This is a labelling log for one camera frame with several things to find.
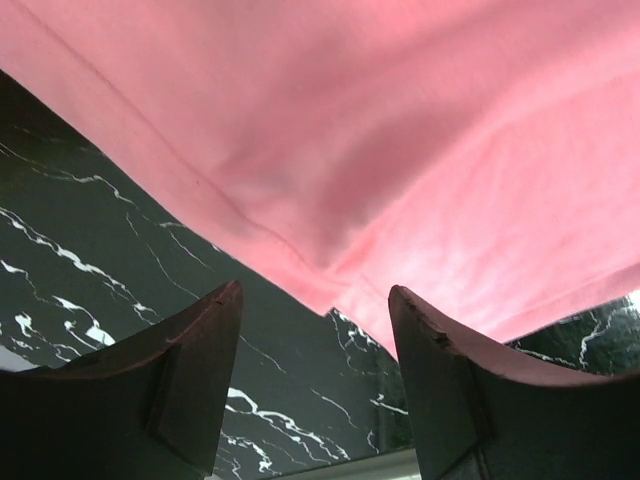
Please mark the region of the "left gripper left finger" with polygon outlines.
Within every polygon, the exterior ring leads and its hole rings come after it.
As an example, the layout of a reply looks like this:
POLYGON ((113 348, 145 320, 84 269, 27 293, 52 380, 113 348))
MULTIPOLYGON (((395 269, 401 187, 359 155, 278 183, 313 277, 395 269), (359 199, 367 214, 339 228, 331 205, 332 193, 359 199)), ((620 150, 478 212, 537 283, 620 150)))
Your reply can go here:
POLYGON ((209 477, 242 311, 242 285, 231 281, 64 366, 3 372, 2 477, 209 477))

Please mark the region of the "light pink t-shirt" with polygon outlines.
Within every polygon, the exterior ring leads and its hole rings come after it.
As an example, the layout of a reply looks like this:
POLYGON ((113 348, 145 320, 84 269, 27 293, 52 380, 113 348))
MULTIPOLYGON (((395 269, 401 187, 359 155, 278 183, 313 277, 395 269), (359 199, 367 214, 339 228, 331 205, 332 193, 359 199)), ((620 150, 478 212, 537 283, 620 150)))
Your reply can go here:
POLYGON ((386 348, 639 287, 635 1, 5 1, 1 68, 171 215, 386 348))

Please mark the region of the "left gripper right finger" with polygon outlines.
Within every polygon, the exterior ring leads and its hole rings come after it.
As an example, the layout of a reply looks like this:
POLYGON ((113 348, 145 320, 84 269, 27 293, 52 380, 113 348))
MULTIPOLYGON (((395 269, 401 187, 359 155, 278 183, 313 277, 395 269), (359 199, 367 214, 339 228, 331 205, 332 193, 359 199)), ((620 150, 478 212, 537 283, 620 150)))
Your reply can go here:
POLYGON ((389 294, 398 363, 425 479, 635 479, 639 377, 531 357, 389 294))

